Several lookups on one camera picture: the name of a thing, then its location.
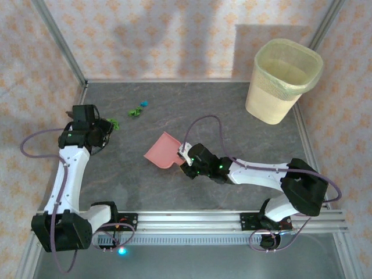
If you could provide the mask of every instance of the trash can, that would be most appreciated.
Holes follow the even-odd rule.
[[[245,108],[268,124],[278,124],[303,93],[319,81],[323,60],[287,39],[274,39],[255,56]]]

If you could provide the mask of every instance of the pink dustpan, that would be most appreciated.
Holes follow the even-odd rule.
[[[163,132],[144,156],[161,169],[169,169],[173,163],[181,166],[185,161],[177,154],[180,146],[181,143],[178,140]]]

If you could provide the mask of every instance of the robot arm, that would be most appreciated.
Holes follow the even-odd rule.
[[[113,202],[92,204],[89,211],[79,212],[79,195],[85,167],[92,148],[104,148],[108,142],[113,124],[99,117],[94,105],[73,106],[73,122],[70,122],[58,139],[59,156],[68,167],[67,181],[58,203],[55,223],[55,244],[57,251],[87,249],[93,233],[103,224],[116,221],[117,209]],[[47,252],[51,251],[51,216],[57,196],[62,187],[64,165],[59,162],[53,190],[44,214],[33,217],[31,227]]]
[[[202,144],[192,146],[189,143],[180,146],[179,156],[185,159],[181,165],[183,172],[194,179],[196,176],[208,176],[213,181],[223,184],[255,184],[281,191],[283,194],[266,200],[261,208],[267,228],[275,227],[275,223],[295,213],[318,216],[326,194],[328,183],[320,178],[307,174],[290,172],[274,172],[254,170],[242,167],[228,157],[218,158],[210,153]],[[290,163],[260,164],[237,159],[245,166],[256,166],[267,169],[306,169],[314,171],[300,159],[292,159]]]

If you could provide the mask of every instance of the green toy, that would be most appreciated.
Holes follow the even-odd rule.
[[[113,118],[108,118],[107,121],[111,122],[112,124],[114,124],[114,130],[118,130],[119,129],[119,122]]]
[[[143,108],[138,106],[136,109],[132,109],[128,112],[128,115],[129,116],[139,116],[141,114],[141,112],[143,111]]]

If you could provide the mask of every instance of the floral wallpaper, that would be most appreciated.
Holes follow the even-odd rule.
[[[332,0],[46,0],[87,79],[247,79],[273,38],[308,45]]]
[[[0,1],[0,278],[14,278],[54,160],[25,158],[27,135],[64,127],[78,81],[30,0]],[[34,154],[58,152],[57,134],[37,137]]]
[[[325,69],[301,108],[321,171],[344,197],[357,256],[372,278],[372,2],[349,0],[318,53]]]

